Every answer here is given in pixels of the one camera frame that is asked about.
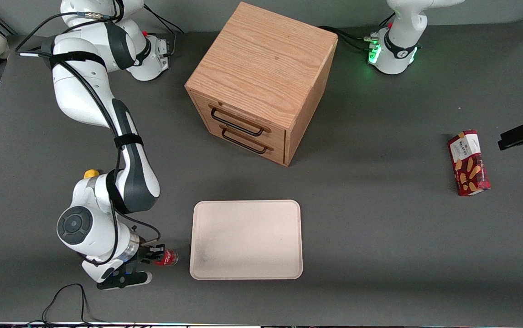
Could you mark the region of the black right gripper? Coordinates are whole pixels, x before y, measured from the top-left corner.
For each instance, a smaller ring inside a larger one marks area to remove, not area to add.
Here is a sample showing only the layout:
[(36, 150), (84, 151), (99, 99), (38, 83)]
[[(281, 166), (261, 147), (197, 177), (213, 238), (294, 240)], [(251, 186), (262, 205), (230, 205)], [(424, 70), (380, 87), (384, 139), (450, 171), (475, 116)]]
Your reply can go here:
[(126, 275), (146, 274), (151, 275), (151, 272), (140, 271), (139, 266), (143, 264), (162, 266), (162, 259), (155, 258), (156, 255), (164, 254), (166, 248), (163, 246), (140, 245), (138, 251), (125, 263)]

